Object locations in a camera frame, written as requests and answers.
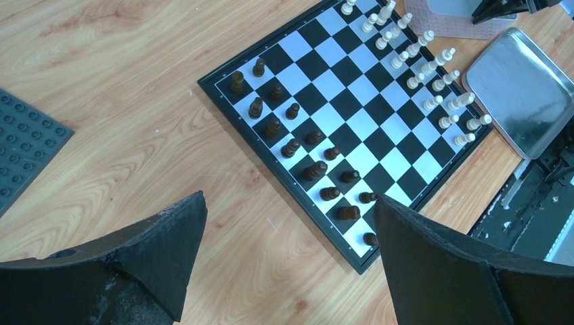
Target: chessboard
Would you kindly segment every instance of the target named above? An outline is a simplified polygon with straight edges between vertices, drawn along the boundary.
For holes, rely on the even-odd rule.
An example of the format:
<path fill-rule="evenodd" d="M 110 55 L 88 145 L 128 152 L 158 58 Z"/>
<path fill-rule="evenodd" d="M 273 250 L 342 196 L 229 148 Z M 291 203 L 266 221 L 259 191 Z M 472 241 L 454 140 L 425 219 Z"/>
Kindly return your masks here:
<path fill-rule="evenodd" d="M 198 81 L 282 185 L 362 274 L 379 256 L 374 194 L 419 211 L 492 130 L 467 122 L 474 103 L 448 108 L 464 92 L 431 86 L 439 66 L 408 87 L 435 57 L 422 47 L 393 68 L 418 36 L 408 27 L 379 49 L 376 42 L 401 17 L 363 25 L 386 1 L 322 1 Z M 429 110 L 424 103 L 443 101 Z M 440 120 L 457 115 L 449 127 Z M 461 145 L 465 135 L 476 139 Z"/>

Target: silver tray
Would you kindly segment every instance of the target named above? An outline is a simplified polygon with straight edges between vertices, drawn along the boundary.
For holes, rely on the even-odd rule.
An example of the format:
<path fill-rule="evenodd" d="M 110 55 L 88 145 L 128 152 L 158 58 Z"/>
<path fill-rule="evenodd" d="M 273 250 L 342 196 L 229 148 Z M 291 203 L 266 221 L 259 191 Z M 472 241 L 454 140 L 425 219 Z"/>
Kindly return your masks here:
<path fill-rule="evenodd" d="M 477 58 L 462 84 L 525 159 L 540 157 L 574 116 L 574 83 L 515 27 Z"/>

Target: chess piece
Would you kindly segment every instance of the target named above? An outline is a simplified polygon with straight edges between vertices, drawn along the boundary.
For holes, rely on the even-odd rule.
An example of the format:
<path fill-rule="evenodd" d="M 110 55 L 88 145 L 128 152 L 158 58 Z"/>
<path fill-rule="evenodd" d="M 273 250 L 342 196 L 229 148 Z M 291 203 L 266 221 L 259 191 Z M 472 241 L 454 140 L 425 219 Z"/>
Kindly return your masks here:
<path fill-rule="evenodd" d="M 307 167 L 303 171 L 303 176 L 307 180 L 312 181 L 314 179 L 317 179 L 318 177 L 325 175 L 325 173 L 327 173 L 327 163 L 319 160 L 316 163 L 312 164 L 311 166 Z"/>
<path fill-rule="evenodd" d="M 287 112 L 285 112 L 285 116 L 287 118 L 289 118 L 290 120 L 296 119 L 297 115 L 299 114 L 299 108 L 301 108 L 299 106 L 299 104 L 297 104 L 297 103 L 291 104 L 291 106 L 289 106 L 289 108 L 287 108 Z"/>
<path fill-rule="evenodd" d="M 301 144 L 296 139 L 291 139 L 283 148 L 281 148 L 281 155 L 285 158 L 291 158 L 295 155 L 297 149 L 301 147 Z"/>
<path fill-rule="evenodd" d="M 341 207 L 337 212 L 339 217 L 343 220 L 358 220 L 361 217 L 361 211 L 356 205 Z"/>
<path fill-rule="evenodd" d="M 262 77 L 265 74 L 265 60 L 263 58 L 257 59 L 255 66 L 253 67 L 253 75 L 256 77 Z"/>
<path fill-rule="evenodd" d="M 338 147 L 329 148 L 323 153 L 327 160 L 335 160 L 339 154 L 340 150 Z"/>
<path fill-rule="evenodd" d="M 256 97 L 251 106 L 249 106 L 249 117 L 257 120 L 261 117 L 261 112 L 263 111 L 263 100 L 261 97 Z"/>
<path fill-rule="evenodd" d="M 243 91 L 243 73 L 241 71 L 235 71 L 231 75 L 231 92 L 240 93 Z"/>
<path fill-rule="evenodd" d="M 319 196 L 325 200 L 330 201 L 338 198 L 340 195 L 340 190 L 338 188 L 324 188 L 319 191 Z"/>

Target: wood grain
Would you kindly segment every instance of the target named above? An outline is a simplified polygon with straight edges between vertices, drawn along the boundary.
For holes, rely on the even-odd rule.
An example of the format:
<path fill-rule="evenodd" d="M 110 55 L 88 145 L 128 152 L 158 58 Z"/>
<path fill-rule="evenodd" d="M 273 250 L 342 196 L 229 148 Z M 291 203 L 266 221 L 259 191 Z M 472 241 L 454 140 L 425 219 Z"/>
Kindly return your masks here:
<path fill-rule="evenodd" d="M 204 190 L 184 324 L 396 323 L 382 263 L 359 277 L 197 85 L 315 3 L 2 1 L 0 86 L 76 135 L 0 219 L 0 261 L 44 258 Z M 516 26 L 574 76 L 559 6 Z M 488 43 L 430 49 L 456 47 L 447 69 L 466 70 Z M 518 162 L 493 132 L 424 214 L 467 232 Z"/>

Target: white chess piece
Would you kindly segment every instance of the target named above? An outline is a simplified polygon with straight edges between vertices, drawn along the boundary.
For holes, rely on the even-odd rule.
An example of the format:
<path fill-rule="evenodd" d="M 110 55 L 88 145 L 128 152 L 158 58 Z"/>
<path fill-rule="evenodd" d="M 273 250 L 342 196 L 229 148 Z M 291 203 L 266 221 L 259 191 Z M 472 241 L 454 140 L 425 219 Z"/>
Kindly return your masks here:
<path fill-rule="evenodd" d="M 415 74 L 414 77 L 410 77 L 407 80 L 407 87 L 409 87 L 410 89 L 416 89 L 418 87 L 418 84 L 421 83 L 423 80 L 424 80 L 423 73 Z"/>
<path fill-rule="evenodd" d="M 393 15 L 393 10 L 395 10 L 396 2 L 390 0 L 386 6 L 380 9 L 380 12 L 377 16 L 376 24 L 379 26 L 384 25 L 385 22 Z"/>
<path fill-rule="evenodd" d="M 396 26 L 393 26 L 391 28 L 391 34 L 393 35 L 393 38 L 396 39 L 397 37 L 399 37 L 399 35 L 401 34 L 401 31 L 405 28 L 407 28 L 408 24 L 411 22 L 412 20 L 412 14 L 409 12 L 406 15 L 404 15 L 401 19 L 399 19 L 399 21 L 397 22 Z"/>
<path fill-rule="evenodd" d="M 373 30 L 373 25 L 375 25 L 375 22 L 377 20 L 377 15 L 376 14 L 371 14 L 371 16 L 369 16 L 369 19 L 367 19 L 366 22 L 363 23 L 363 26 L 361 27 L 361 29 L 365 32 L 368 33 L 371 30 Z"/>
<path fill-rule="evenodd" d="M 355 6 L 356 3 L 357 0 L 347 0 L 347 2 L 343 3 L 343 5 L 341 6 L 341 13 L 346 16 L 352 14 L 353 7 Z"/>
<path fill-rule="evenodd" d="M 460 76 L 459 70 L 451 71 L 448 74 L 445 74 L 442 79 L 435 80 L 435 82 L 433 83 L 433 89 L 435 91 L 442 91 L 443 89 L 445 89 L 447 85 L 453 83 L 459 76 Z"/>
<path fill-rule="evenodd" d="M 472 133 L 467 133 L 465 135 L 457 135 L 454 137 L 454 144 L 462 147 L 465 144 L 473 142 L 476 139 L 477 137 Z"/>
<path fill-rule="evenodd" d="M 438 105 L 440 105 L 440 104 L 443 103 L 443 100 L 444 100 L 444 99 L 443 99 L 443 96 L 438 95 L 438 96 L 435 96 L 435 97 L 433 97 L 433 98 L 431 98 L 431 99 L 429 99 L 429 100 L 425 100 L 425 101 L 422 103 L 422 107 L 423 107 L 425 110 L 434 110 Z"/>
<path fill-rule="evenodd" d="M 391 32 L 385 32 L 381 38 L 377 39 L 377 42 L 375 42 L 375 46 L 377 47 L 377 49 L 385 49 L 385 47 L 387 47 L 387 44 L 389 43 L 389 41 L 391 40 Z"/>
<path fill-rule="evenodd" d="M 486 114 L 481 116 L 480 118 L 472 118 L 466 122 L 466 127 L 471 130 L 477 130 L 481 125 L 488 125 L 492 123 L 492 116 Z"/>
<path fill-rule="evenodd" d="M 402 51 L 396 58 L 391 60 L 391 66 L 395 69 L 398 69 L 403 66 L 403 63 L 409 58 L 409 53 L 406 51 Z"/>
<path fill-rule="evenodd" d="M 457 123 L 459 120 L 458 115 L 451 115 L 449 117 L 443 117 L 439 120 L 439 126 L 441 129 L 448 129 L 454 123 Z"/>

